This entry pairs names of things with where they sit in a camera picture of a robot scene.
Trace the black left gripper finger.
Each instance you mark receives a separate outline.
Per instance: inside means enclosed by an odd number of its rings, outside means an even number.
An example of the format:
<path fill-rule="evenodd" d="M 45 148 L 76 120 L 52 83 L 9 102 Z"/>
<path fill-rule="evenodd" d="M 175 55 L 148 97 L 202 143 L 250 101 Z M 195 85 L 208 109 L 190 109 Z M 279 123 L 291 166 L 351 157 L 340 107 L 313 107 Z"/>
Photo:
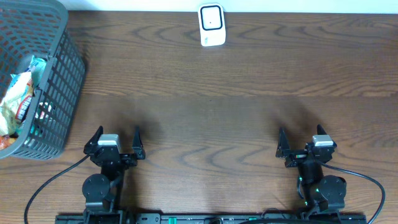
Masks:
<path fill-rule="evenodd" d="M 84 154 L 92 155 L 98 150 L 98 141 L 102 134 L 103 134 L 103 127 L 99 126 L 94 135 L 91 137 L 91 139 L 85 144 L 83 149 Z"/>
<path fill-rule="evenodd" d="M 135 128 L 135 133 L 132 142 L 132 150 L 134 151 L 137 160 L 144 160 L 146 158 L 146 152 L 144 150 L 144 146 L 141 141 L 141 136 L 138 126 L 136 126 Z"/>

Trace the cream wipes pack blue edges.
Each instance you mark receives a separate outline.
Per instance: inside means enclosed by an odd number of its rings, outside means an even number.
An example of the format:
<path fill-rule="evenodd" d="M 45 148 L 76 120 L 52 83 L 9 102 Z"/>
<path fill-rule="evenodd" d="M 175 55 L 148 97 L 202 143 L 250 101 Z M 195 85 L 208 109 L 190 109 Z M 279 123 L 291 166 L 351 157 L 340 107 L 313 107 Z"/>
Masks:
<path fill-rule="evenodd" d="M 1 102 L 1 135 L 14 134 L 22 124 L 33 97 L 32 73 L 12 76 L 12 81 Z"/>

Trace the green soft wipes pack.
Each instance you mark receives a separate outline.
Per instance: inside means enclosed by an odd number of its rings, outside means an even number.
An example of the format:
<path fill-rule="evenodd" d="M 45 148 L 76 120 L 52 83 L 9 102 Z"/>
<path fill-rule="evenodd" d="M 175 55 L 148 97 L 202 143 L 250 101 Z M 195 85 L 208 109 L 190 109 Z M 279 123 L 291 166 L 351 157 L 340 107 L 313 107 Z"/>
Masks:
<path fill-rule="evenodd" d="M 25 63 L 24 65 L 25 68 L 22 69 L 22 72 L 18 74 L 11 74 L 11 78 L 14 79 L 15 77 L 23 73 L 30 73 L 32 79 L 31 83 L 33 84 L 34 88 L 37 88 L 42 79 L 42 75 L 44 74 L 47 61 L 42 58 L 38 58 L 35 55 L 32 55 L 30 57 L 29 64 Z"/>

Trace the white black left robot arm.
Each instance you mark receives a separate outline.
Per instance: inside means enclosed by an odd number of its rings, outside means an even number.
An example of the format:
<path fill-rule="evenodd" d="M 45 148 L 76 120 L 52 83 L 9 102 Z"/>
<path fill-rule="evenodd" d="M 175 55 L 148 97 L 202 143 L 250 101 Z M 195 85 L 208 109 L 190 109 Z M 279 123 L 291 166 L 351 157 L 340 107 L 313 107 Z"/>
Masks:
<path fill-rule="evenodd" d="M 146 153 L 139 127 L 135 129 L 132 152 L 121 153 L 117 134 L 105 134 L 100 126 L 85 144 L 83 152 L 101 168 L 99 174 L 89 176 L 83 183 L 85 197 L 84 223 L 135 223 L 134 215 L 120 207 L 125 171 L 144 160 Z"/>

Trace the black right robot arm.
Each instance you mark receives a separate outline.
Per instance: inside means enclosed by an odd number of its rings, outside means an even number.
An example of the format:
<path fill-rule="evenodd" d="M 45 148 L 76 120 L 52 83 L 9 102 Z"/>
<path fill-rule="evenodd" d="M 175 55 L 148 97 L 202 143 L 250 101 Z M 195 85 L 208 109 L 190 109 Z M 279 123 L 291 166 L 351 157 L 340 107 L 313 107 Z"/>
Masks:
<path fill-rule="evenodd" d="M 276 157 L 285 159 L 286 168 L 298 169 L 297 192 L 306 207 L 299 211 L 302 219 L 321 214 L 338 213 L 345 207 L 346 181 L 335 175 L 324 175 L 322 165 L 332 160 L 336 143 L 321 125 L 303 149 L 291 149 L 287 135 L 279 129 Z"/>

